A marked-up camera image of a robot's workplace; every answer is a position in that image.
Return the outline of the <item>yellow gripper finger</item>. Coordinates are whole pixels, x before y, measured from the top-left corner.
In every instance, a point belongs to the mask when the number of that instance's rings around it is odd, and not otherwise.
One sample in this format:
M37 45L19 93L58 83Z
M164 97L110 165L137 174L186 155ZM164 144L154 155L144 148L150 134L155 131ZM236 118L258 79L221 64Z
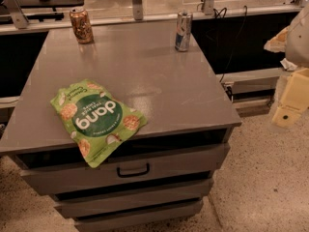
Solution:
M276 36L268 40L264 45L264 50L274 53L284 52L286 49L288 29L289 27L285 27Z
M286 87L271 123L281 128L289 128L308 108L309 69L301 69L287 78Z

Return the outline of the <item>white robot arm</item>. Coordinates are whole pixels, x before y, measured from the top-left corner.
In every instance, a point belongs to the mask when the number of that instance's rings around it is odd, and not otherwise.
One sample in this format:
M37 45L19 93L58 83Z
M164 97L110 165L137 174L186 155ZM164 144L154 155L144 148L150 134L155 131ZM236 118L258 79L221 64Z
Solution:
M293 125L309 107L309 5L306 5L292 20L264 45L270 52L284 52L282 63L298 67L287 77L287 84L281 95L271 123L288 128Z

